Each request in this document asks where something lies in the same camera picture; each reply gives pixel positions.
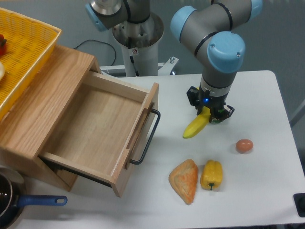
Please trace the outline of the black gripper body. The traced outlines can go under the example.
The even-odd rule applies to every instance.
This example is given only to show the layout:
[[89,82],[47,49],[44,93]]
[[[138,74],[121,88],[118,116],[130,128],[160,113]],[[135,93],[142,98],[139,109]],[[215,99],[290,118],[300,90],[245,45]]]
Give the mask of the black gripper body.
[[230,118],[235,111],[232,106],[226,104],[228,93],[222,96],[214,96],[210,90],[204,91],[201,87],[191,86],[186,94],[191,106],[194,106],[196,110],[202,107],[216,110],[218,112],[217,117],[221,122]]

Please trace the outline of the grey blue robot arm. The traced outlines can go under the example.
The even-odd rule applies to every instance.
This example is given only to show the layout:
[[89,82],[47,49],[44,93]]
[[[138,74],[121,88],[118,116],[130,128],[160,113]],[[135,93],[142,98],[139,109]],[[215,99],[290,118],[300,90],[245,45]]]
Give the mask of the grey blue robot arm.
[[[197,112],[210,110],[210,122],[234,112],[226,98],[243,64],[245,43],[232,30],[259,15],[262,6],[260,0],[213,0],[204,10],[184,6],[171,20],[173,36],[203,65],[200,86],[191,87],[187,97]],[[158,73],[164,25],[148,0],[91,0],[85,8],[96,29],[111,30],[121,45],[128,77]]]

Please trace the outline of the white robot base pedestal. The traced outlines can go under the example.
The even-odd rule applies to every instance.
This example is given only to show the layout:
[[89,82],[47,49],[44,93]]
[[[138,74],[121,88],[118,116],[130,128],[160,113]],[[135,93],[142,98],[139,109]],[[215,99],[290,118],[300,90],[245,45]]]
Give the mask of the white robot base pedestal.
[[158,44],[163,37],[161,18],[150,13],[142,23],[124,21],[112,29],[120,44],[127,77],[156,76],[158,74]]

